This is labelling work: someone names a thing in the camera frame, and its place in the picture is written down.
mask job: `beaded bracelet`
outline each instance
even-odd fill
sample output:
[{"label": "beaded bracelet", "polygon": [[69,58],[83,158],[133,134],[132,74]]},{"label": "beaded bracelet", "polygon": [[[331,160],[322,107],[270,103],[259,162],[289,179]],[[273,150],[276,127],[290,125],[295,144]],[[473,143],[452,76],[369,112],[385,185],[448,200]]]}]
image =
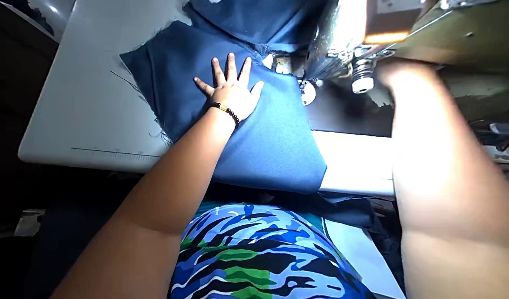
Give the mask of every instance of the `beaded bracelet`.
[{"label": "beaded bracelet", "polygon": [[234,122],[236,123],[236,128],[238,128],[239,126],[239,119],[238,117],[236,116],[236,114],[234,114],[234,112],[231,111],[231,109],[225,105],[222,105],[221,103],[217,103],[217,102],[214,102],[210,105],[210,107],[216,107],[216,108],[219,108],[221,110],[223,110],[224,112],[227,112],[233,119],[234,119]]}]

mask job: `hand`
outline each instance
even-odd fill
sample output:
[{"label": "hand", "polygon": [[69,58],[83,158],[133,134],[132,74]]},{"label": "hand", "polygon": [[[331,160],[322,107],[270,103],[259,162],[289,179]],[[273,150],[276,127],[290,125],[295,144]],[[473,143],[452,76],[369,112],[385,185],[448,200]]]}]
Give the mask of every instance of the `hand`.
[{"label": "hand", "polygon": [[438,78],[433,65],[401,58],[381,60],[376,67],[376,73],[380,82],[391,89],[394,86],[407,87],[410,77],[421,77],[427,80]]},{"label": "hand", "polygon": [[223,71],[221,71],[221,67],[219,67],[218,58],[212,58],[212,70],[217,86],[212,88],[201,79],[195,77],[193,80],[197,87],[210,98],[212,103],[217,102],[229,107],[236,114],[239,121],[249,117],[258,104],[262,87],[264,87],[264,82],[259,81],[250,92],[247,88],[251,72],[251,58],[247,57],[245,59],[239,78],[236,72],[234,53],[228,54],[226,79]]}]

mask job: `fabric pile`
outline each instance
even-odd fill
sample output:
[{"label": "fabric pile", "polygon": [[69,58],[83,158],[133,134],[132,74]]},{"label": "fabric pile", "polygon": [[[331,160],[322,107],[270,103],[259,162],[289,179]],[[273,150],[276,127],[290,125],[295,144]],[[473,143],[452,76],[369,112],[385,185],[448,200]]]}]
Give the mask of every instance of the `fabric pile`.
[{"label": "fabric pile", "polygon": [[211,58],[224,69],[226,56],[252,58],[249,88],[264,81],[257,108],[234,132],[213,180],[226,184],[316,192],[326,164],[311,134],[297,78],[262,64],[271,51],[296,51],[308,45],[324,1],[192,0],[185,11],[192,26],[179,21],[140,48],[120,57],[155,113],[158,123],[177,141],[208,109],[193,84],[212,82]]}]

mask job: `left hand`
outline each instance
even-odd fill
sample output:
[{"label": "left hand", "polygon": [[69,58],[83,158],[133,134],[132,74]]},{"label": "left hand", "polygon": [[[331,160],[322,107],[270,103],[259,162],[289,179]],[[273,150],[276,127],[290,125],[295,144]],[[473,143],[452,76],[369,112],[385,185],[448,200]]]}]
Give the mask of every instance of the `left hand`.
[{"label": "left hand", "polygon": [[249,117],[256,108],[264,82],[256,83],[251,91],[247,85],[249,84],[249,74],[251,72],[251,58],[247,57],[243,63],[242,70],[239,74],[236,71],[236,61],[234,53],[228,54],[227,61],[227,78],[219,66],[218,58],[212,58],[212,70],[216,87],[203,82],[201,79],[193,78],[197,87],[207,95],[212,102],[221,103],[231,109],[236,114],[239,121]]}]

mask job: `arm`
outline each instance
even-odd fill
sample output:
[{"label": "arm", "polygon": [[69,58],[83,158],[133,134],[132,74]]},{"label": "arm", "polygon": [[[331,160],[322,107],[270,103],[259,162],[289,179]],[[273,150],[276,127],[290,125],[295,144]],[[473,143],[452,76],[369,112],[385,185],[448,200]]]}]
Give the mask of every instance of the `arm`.
[{"label": "arm", "polygon": [[435,73],[380,69],[395,98],[393,176],[410,298],[509,298],[509,183]]},{"label": "arm", "polygon": [[[195,83],[213,102],[230,107],[238,119],[247,118],[263,87],[258,83],[247,90],[250,58],[239,79],[233,55],[228,57],[228,81],[216,58],[212,66],[218,86],[212,88],[198,78]],[[210,108],[134,187],[52,298],[166,298],[181,235],[234,127],[230,115]]]}]

